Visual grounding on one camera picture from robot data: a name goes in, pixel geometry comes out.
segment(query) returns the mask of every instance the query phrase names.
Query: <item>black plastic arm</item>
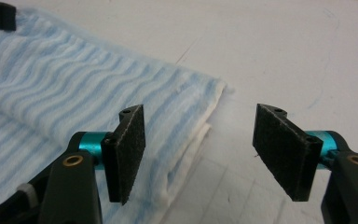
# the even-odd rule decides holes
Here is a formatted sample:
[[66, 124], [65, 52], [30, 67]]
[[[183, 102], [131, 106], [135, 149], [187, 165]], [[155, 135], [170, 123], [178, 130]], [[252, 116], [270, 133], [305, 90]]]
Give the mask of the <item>black plastic arm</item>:
[[38, 223], [102, 223], [94, 161], [88, 151], [65, 154], [54, 162]]
[[339, 152], [322, 202], [324, 222], [358, 223], [358, 153]]

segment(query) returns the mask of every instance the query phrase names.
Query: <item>folded towel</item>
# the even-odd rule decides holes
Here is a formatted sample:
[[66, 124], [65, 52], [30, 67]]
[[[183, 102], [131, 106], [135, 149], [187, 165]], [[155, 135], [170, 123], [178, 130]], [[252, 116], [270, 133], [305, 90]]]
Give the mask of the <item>folded towel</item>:
[[104, 223], [157, 223], [184, 184], [225, 83], [97, 40], [40, 9], [0, 31], [0, 203], [60, 156], [79, 131], [113, 131], [144, 105], [146, 149], [129, 201]]

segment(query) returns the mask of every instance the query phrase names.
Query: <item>black rubber pad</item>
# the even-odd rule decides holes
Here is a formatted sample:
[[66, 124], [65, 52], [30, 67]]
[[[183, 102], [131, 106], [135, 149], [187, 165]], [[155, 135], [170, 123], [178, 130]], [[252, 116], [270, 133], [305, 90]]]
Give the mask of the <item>black rubber pad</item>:
[[323, 141], [310, 136], [270, 105], [257, 105], [253, 145], [275, 179], [295, 202], [310, 196]]
[[101, 142], [110, 202], [126, 203], [145, 150], [144, 108], [120, 112], [120, 123]]

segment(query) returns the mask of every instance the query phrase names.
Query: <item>striped towel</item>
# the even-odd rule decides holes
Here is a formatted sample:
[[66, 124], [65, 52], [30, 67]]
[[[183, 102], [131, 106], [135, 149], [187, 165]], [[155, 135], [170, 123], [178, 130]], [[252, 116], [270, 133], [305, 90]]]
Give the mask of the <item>striped towel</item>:
[[158, 223], [184, 184], [206, 119], [226, 84], [111, 45], [40, 9], [0, 31], [0, 203], [61, 155], [79, 131], [113, 131], [118, 112], [144, 105], [146, 149], [130, 200], [104, 223]]

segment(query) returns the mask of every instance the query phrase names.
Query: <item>white table surface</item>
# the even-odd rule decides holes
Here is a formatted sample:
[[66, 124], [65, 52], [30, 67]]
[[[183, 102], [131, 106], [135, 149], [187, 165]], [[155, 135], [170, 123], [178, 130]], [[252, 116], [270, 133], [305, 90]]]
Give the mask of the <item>white table surface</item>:
[[358, 152], [358, 1], [6, 0], [112, 43], [221, 77], [200, 161], [162, 223], [323, 223], [328, 171], [292, 203], [252, 147], [257, 103]]

